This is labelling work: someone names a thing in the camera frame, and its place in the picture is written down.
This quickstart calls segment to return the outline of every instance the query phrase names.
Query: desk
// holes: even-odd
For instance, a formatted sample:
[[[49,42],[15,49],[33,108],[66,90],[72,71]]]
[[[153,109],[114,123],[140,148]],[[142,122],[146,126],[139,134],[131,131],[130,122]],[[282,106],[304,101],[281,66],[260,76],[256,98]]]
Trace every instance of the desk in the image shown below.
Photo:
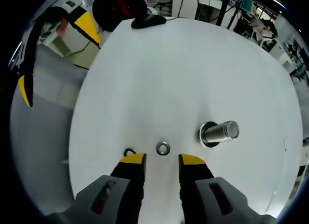
[[[182,0],[173,0],[173,5],[172,5],[172,16],[177,16],[180,8]],[[217,17],[219,15],[219,10],[221,9],[222,2],[220,0],[199,0],[201,4],[209,5],[210,7],[218,9],[216,13],[213,14],[211,17],[212,19]],[[230,11],[225,13],[221,27],[227,28],[236,8],[232,8]],[[183,7],[180,11],[180,17],[185,17],[185,18],[190,18],[190,19],[195,19],[197,13],[197,0],[183,0]],[[235,19],[231,25],[231,30],[234,29],[238,22],[237,16],[235,16]]]
[[[302,146],[289,74],[256,44],[215,25],[179,18],[135,30],[131,22],[105,42],[77,99],[69,148],[74,195],[109,175],[131,147],[147,153],[140,224],[183,220],[179,153],[201,157],[251,208],[277,216]],[[237,140],[212,149],[196,141],[201,124],[226,120],[237,121]],[[161,141],[170,144],[167,156],[156,153]]]

